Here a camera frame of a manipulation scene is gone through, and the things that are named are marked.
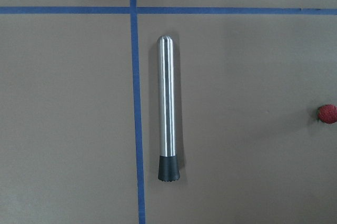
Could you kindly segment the steel muddler black tip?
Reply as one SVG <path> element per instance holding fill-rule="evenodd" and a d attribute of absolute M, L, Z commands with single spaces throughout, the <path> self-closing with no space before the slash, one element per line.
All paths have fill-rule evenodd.
<path fill-rule="evenodd" d="M 176 152 L 174 48 L 169 35 L 161 36 L 158 46 L 158 95 L 160 113 L 160 160 L 158 180 L 180 179 Z"/>

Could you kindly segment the red strawberry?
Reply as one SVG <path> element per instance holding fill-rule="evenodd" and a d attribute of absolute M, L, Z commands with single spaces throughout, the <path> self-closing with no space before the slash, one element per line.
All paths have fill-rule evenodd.
<path fill-rule="evenodd" d="M 333 124 L 336 122 L 336 105 L 326 104 L 320 106 L 316 111 L 318 121 L 325 124 Z"/>

